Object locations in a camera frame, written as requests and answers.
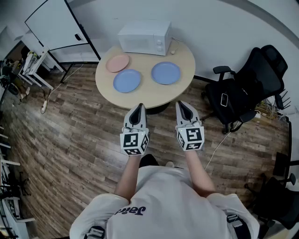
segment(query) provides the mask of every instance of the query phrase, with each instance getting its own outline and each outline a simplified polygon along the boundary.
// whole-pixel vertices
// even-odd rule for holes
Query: pink plate
[[[129,60],[130,58],[128,55],[114,56],[106,62],[106,69],[110,72],[121,71],[129,64]]]

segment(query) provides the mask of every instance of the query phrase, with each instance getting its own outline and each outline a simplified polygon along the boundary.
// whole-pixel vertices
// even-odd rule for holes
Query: wooden floor
[[[96,195],[113,192],[128,158],[120,153],[119,139],[128,111],[100,95],[94,78],[96,65],[85,66],[51,95],[45,114],[40,113],[44,98],[39,87],[32,87],[15,107],[15,98],[7,93],[1,106],[1,124],[12,146],[8,159],[20,162],[29,176],[32,196],[23,202],[36,218],[40,238],[67,236],[74,219]],[[58,86],[61,76],[55,71],[47,81]],[[211,111],[200,97],[205,85],[194,79],[178,98],[194,106],[200,116]],[[160,165],[173,161],[186,168],[175,126],[175,102],[164,112],[148,116],[151,139],[146,153],[153,154]],[[204,128],[205,144],[198,153],[206,166],[224,135],[217,118],[207,119]],[[287,149],[286,122],[254,119],[225,139],[207,171],[219,192],[236,193],[247,204],[252,196],[244,184],[258,189],[260,174],[271,176],[276,152],[287,153]]]

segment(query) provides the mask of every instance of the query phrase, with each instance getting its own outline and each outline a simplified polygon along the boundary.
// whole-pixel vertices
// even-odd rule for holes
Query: round table
[[[113,56],[124,54],[118,46],[110,48],[100,60],[96,73],[95,81],[103,97],[114,105],[122,108],[131,109],[139,103],[143,103],[145,108],[158,107],[163,110],[173,99],[178,97],[191,83],[195,73],[195,60],[192,52],[182,42],[171,41],[166,56],[156,56],[140,53],[125,53],[130,57],[130,62],[126,69],[134,69],[141,73],[139,86],[129,92],[120,93],[113,87],[113,80],[117,73],[111,73],[106,69],[106,62]],[[181,78],[169,85],[156,83],[151,77],[151,69],[159,62],[172,62],[179,66]]]

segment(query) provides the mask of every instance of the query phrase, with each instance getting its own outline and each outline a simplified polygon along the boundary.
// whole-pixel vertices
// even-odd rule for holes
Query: white microwave
[[[171,36],[170,21],[134,21],[125,25],[118,33],[124,52],[165,56]]]

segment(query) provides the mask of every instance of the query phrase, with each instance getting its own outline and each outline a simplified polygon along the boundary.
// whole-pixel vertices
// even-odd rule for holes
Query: white t-shirt
[[[92,226],[108,239],[231,239],[227,215],[237,214],[256,239],[259,223],[236,194],[200,197],[187,170],[147,166],[139,169],[131,202],[114,195],[95,197],[77,217],[71,239],[82,239]]]

